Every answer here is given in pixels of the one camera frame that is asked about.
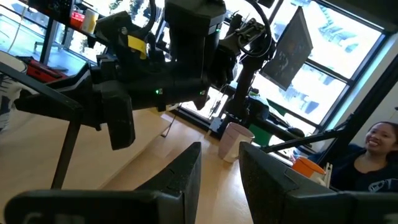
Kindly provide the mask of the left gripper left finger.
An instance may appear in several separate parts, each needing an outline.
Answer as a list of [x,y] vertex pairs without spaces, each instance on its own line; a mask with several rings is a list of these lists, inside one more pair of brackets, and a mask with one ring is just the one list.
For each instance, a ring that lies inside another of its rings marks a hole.
[[145,224],[195,224],[201,184],[201,143],[193,142],[158,174],[140,185],[150,193]]

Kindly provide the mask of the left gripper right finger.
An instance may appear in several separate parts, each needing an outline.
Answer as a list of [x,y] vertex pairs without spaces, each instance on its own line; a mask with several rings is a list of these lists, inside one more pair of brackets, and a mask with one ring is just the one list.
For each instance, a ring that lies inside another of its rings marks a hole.
[[246,142],[239,166],[254,224],[339,224],[326,187]]

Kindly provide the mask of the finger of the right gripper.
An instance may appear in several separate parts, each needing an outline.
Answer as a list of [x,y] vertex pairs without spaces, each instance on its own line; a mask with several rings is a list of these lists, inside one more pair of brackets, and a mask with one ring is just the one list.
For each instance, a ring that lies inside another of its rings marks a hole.
[[100,100],[95,94],[84,91],[64,91],[63,95],[76,101],[80,108],[72,109],[58,100],[48,96],[32,95],[26,91],[22,92],[16,101],[16,108],[23,112],[47,116],[50,118],[72,121],[80,115],[80,123],[95,129],[101,129],[101,107]]
[[91,64],[87,62],[76,75],[49,82],[46,86],[60,93],[91,92],[93,89]]

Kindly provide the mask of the white mug blue pattern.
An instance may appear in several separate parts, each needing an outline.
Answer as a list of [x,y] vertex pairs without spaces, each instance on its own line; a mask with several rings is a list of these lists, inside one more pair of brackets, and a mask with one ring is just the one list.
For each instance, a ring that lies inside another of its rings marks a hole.
[[[27,73],[27,65],[23,61],[2,50],[0,50],[0,62],[24,75]],[[9,126],[14,100],[24,88],[23,84],[0,71],[0,134]]]

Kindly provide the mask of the orange and white mug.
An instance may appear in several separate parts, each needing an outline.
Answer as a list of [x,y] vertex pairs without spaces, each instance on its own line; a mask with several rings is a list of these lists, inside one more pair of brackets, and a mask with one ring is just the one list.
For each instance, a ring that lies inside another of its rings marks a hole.
[[308,179],[326,187],[326,183],[324,181],[326,175],[325,170],[306,157],[298,157],[293,163],[292,169]]

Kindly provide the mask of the lilac faceted coffee mug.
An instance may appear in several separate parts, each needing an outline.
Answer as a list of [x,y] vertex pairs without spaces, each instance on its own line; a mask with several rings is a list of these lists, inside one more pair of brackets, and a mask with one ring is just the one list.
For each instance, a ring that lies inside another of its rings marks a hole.
[[218,156],[226,162],[233,163],[239,156],[240,142],[252,143],[254,139],[255,135],[249,129],[237,123],[229,123],[221,137]]

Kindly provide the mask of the red tool bag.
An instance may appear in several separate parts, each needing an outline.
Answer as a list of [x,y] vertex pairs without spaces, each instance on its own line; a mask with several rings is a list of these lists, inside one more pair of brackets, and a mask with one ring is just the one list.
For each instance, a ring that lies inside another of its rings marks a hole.
[[35,60],[33,57],[17,56],[16,58],[27,65],[27,75],[41,83],[49,83],[68,77],[64,73]]

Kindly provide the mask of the yellow tape piece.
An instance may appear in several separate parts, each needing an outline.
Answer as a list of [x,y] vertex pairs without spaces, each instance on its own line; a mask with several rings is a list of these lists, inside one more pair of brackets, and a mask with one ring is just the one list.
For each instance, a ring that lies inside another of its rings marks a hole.
[[143,40],[141,40],[137,37],[128,35],[127,36],[127,45],[129,48],[140,52],[139,57],[141,60],[145,60],[147,58],[147,50],[146,50],[147,44]]

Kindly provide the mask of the black desk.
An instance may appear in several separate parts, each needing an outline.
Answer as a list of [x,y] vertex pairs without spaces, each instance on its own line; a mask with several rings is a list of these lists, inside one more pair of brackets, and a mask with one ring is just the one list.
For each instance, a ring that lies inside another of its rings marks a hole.
[[44,35],[44,41],[35,43],[35,47],[34,47],[35,49],[40,45],[42,46],[42,51],[40,54],[40,62],[43,64],[48,64],[50,52],[51,52],[51,49],[53,46],[60,48],[60,49],[62,49],[64,47],[69,48],[69,44],[72,41],[72,35],[75,31],[86,36],[87,41],[88,41],[88,47],[93,48],[95,46],[95,43],[97,43],[96,37],[93,34],[89,34],[83,30],[73,27],[70,24],[64,24],[65,33],[63,35],[62,43],[61,44],[56,43],[55,36],[56,36],[56,32],[58,30],[59,25],[60,25],[60,23],[58,21],[55,21],[54,19],[52,19],[50,17],[49,21],[47,23],[47,26],[45,27],[46,32]]

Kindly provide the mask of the black rig strut bar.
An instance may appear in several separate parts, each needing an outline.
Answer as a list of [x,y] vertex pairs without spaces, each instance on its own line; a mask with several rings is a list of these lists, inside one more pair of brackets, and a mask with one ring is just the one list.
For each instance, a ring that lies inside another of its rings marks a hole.
[[260,150],[262,150],[265,153],[276,152],[276,151],[280,151],[283,149],[288,149],[290,147],[303,146],[303,145],[310,144],[313,142],[337,138],[338,136],[341,136],[344,132],[345,132],[344,129],[341,129],[341,130],[332,129],[329,131],[325,131],[324,133],[312,135],[312,136],[305,137],[305,138],[293,139],[293,140],[289,140],[289,141],[286,141],[286,142],[283,142],[280,144],[276,144],[276,145],[272,145],[272,146],[262,146],[262,147],[260,147]]

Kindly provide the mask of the yellow cylindrical container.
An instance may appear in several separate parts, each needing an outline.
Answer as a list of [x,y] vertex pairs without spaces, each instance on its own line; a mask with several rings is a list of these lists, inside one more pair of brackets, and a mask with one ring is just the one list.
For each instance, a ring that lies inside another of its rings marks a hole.
[[95,27],[96,27],[96,21],[98,20],[98,17],[99,17],[99,14],[96,11],[93,11],[92,9],[87,9],[85,11],[85,18],[81,25],[82,31],[87,32],[89,34],[93,34]]

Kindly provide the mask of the small red box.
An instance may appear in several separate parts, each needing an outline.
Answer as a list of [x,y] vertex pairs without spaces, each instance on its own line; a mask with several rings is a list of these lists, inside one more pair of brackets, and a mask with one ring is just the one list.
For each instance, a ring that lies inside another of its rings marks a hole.
[[85,19],[85,15],[79,12],[72,12],[70,18],[70,25],[75,29],[81,29],[83,21]]

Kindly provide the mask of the black pegboard organizer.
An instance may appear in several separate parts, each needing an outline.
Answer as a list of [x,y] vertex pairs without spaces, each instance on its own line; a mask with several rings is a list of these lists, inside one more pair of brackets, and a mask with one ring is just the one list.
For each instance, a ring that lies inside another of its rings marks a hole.
[[58,20],[67,20],[72,14],[75,0],[28,0],[27,5]]

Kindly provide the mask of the person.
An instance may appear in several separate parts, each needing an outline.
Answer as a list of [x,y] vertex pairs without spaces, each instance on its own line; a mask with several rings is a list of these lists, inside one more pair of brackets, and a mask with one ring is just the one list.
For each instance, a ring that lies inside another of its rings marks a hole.
[[398,193],[398,123],[373,124],[363,146],[349,144],[329,163],[335,190]]

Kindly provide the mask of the black computer monitor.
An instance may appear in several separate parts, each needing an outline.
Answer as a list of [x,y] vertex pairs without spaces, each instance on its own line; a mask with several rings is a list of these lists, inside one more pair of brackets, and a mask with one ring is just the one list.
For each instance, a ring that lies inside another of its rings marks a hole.
[[312,49],[312,39],[300,6],[279,38],[274,58],[263,66],[260,74],[279,88],[287,90]]

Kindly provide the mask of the black rig frame post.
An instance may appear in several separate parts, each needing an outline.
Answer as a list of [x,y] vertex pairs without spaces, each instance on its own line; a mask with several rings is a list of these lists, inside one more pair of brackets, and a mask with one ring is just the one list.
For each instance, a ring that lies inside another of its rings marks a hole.
[[363,101],[354,111],[342,133],[328,146],[322,156],[317,160],[317,164],[324,167],[327,162],[335,159],[347,145],[353,140],[355,135],[363,127],[372,113],[380,105],[387,94],[398,82],[398,55],[394,57],[386,70],[382,73],[379,80],[370,89]]

